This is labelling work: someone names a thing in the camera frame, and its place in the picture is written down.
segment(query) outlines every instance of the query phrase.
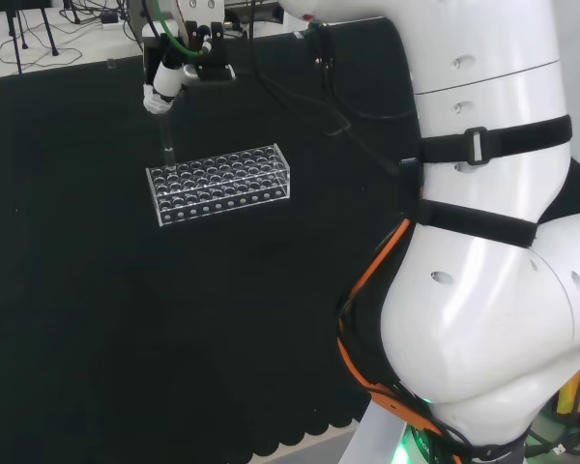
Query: green cable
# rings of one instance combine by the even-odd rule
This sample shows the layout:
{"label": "green cable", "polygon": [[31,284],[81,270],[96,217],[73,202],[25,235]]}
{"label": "green cable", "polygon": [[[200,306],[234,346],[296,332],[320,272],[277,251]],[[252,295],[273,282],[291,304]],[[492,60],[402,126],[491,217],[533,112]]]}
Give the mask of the green cable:
{"label": "green cable", "polygon": [[187,57],[189,57],[189,58],[198,58],[199,59],[201,57],[201,55],[198,52],[191,51],[191,50],[184,48],[183,45],[176,40],[176,38],[174,37],[174,34],[172,34],[170,32],[170,29],[167,27],[167,24],[165,24],[165,21],[163,20],[163,17],[161,16],[161,8],[159,6],[159,0],[155,0],[154,4],[155,4],[155,16],[157,17],[157,21],[161,24],[163,31],[165,31],[165,35],[170,40],[170,43],[174,46],[174,48],[176,48],[181,53],[187,55]]}

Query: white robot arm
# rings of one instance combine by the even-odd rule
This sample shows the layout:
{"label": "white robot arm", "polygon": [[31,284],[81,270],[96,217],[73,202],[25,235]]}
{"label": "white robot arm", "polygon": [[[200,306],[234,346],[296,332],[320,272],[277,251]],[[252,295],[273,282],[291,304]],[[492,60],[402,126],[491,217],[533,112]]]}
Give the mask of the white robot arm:
{"label": "white robot arm", "polygon": [[[550,0],[281,3],[307,20],[390,18],[424,139],[566,116]],[[482,134],[471,135],[477,154]],[[423,198],[537,223],[569,162],[563,143],[481,165],[427,163]],[[515,441],[580,369],[580,216],[540,226],[530,247],[418,225],[381,335],[393,370],[436,418],[474,446]]]}

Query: strap buckle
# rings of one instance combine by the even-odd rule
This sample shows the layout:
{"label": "strap buckle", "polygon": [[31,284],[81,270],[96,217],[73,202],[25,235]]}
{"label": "strap buckle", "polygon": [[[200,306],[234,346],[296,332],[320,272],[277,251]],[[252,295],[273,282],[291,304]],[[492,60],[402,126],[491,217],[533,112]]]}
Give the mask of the strap buckle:
{"label": "strap buckle", "polygon": [[482,166],[492,159],[486,128],[470,128],[464,132],[468,150],[468,162],[471,166]]}

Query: wire bundle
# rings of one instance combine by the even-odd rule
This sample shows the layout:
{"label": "wire bundle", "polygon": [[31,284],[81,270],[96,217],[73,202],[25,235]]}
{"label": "wire bundle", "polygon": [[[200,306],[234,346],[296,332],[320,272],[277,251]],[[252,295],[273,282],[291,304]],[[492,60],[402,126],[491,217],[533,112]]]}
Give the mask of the wire bundle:
{"label": "wire bundle", "polygon": [[[108,7],[107,0],[104,0],[103,5],[95,2],[94,0],[81,0],[81,2],[83,2],[83,4],[80,2],[75,2],[75,0],[71,0],[71,1],[72,1],[72,8],[77,13],[79,13],[81,15],[88,15],[90,17],[84,19],[83,21],[77,22],[77,21],[70,19],[67,16],[67,11],[63,9],[59,12],[60,16],[62,16],[68,22],[70,22],[71,24],[89,24],[91,22],[101,20],[101,15],[103,13],[106,13],[106,12],[117,13],[120,16],[120,18],[123,19],[123,33],[125,34],[125,36],[127,36],[127,38],[130,41],[137,43],[140,50],[143,51],[142,45],[139,42],[139,40],[137,39],[137,35],[135,34],[135,31],[133,31],[133,28],[131,26],[131,18],[130,18],[130,14],[129,14],[128,0],[116,0],[116,4],[118,5],[116,8]],[[127,25],[129,26],[129,29],[130,29],[133,37],[131,37],[129,34],[127,34],[127,30],[125,29]]]}
{"label": "wire bundle", "polygon": [[[25,67],[23,69],[28,69],[28,68],[31,68],[33,66],[38,66],[39,68],[50,68],[52,66],[67,66],[67,65],[70,65],[70,64],[76,62],[77,60],[79,60],[83,56],[83,53],[80,50],[78,50],[77,48],[58,46],[57,47],[58,50],[61,50],[61,51],[72,50],[72,51],[77,52],[78,53],[78,56],[76,56],[75,58],[73,58],[71,61],[69,61],[67,63],[49,63],[49,64],[41,64],[41,63],[39,63],[45,56],[47,56],[51,52],[51,47],[48,46],[48,45],[46,45],[41,40],[41,38],[37,34],[35,34],[33,32],[35,29],[43,26],[44,24],[41,23],[41,24],[38,24],[36,26],[30,27],[28,25],[28,18],[26,17],[25,12],[22,11],[21,13],[23,15],[23,18],[24,18],[24,21],[25,21],[25,24],[26,24],[26,30],[30,34],[32,34],[35,37],[35,39],[37,39],[37,41],[39,41],[39,43],[41,44],[42,47],[44,47],[47,50],[49,50],[47,53],[45,53],[44,55],[42,55],[41,57],[39,57],[37,60],[35,60],[33,62],[30,62],[30,63],[21,63],[22,68]],[[95,24],[94,22],[88,22],[88,23],[84,24],[83,26],[78,27],[74,31],[65,31],[65,30],[63,30],[63,29],[61,29],[61,28],[59,28],[57,26],[52,25],[52,24],[49,24],[49,26],[50,27],[53,27],[54,29],[57,29],[58,31],[60,31],[60,32],[62,32],[64,34],[71,35],[71,34],[75,34],[76,32],[81,31],[82,29],[89,28],[91,25],[94,25],[94,24]],[[62,43],[62,45],[70,44],[70,43],[74,42],[75,40],[79,39],[81,36],[83,36],[84,34],[87,34],[87,33],[88,33],[88,31],[80,34],[79,36],[75,37],[74,39],[71,39],[68,42]],[[20,37],[21,37],[20,35],[17,35],[17,36],[15,36],[15,39],[17,40]],[[13,39],[9,39],[7,41],[2,42],[0,44],[0,50],[4,47],[4,45],[10,44],[12,41],[13,41]],[[15,62],[15,61],[7,61],[7,60],[3,59],[1,56],[0,56],[0,61],[2,63],[4,63],[5,65],[16,65],[17,64],[17,62]]]}

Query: black strap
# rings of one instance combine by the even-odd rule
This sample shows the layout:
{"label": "black strap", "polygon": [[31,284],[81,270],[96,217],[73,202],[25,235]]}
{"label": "black strap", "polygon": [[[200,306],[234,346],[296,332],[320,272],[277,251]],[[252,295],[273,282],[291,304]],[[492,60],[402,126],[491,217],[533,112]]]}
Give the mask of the black strap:
{"label": "black strap", "polygon": [[523,248],[533,244],[537,232],[534,222],[431,200],[419,202],[414,219],[419,224]]}
{"label": "black strap", "polygon": [[563,145],[571,137],[571,118],[568,115],[506,129],[472,128],[462,134],[425,138],[421,142],[421,161],[466,161],[471,165],[481,165],[494,158]]}

